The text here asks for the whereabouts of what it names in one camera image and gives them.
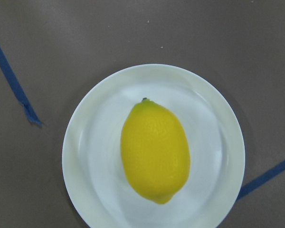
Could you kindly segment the yellow lemon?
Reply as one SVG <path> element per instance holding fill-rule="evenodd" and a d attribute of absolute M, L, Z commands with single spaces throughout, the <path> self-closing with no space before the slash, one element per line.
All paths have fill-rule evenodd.
<path fill-rule="evenodd" d="M 165 204 L 186 183 L 189 146 L 180 121 L 168 109 L 144 98 L 126 118 L 120 143 L 126 179 L 140 196 Z"/>

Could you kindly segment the white plate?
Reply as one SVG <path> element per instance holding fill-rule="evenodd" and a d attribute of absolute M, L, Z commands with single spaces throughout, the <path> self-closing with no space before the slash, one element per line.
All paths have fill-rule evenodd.
<path fill-rule="evenodd" d="M 122 126 L 144 98 L 177 116 L 190 147 L 190 176 L 161 205 L 133 190 L 120 156 Z M 110 75 L 81 100 L 65 133 L 62 168 L 68 195 L 92 228 L 215 228 L 238 197 L 245 145 L 232 108 L 209 82 L 145 64 Z"/>

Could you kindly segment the brown paper table cover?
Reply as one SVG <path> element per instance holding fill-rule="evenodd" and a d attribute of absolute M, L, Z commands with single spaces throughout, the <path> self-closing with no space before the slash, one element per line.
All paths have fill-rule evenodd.
<path fill-rule="evenodd" d="M 203 77 L 242 129 L 249 183 L 285 160 L 285 0 L 0 0 L 0 47 L 43 125 L 0 69 L 0 228 L 84 228 L 61 151 L 85 94 L 121 69 Z"/>

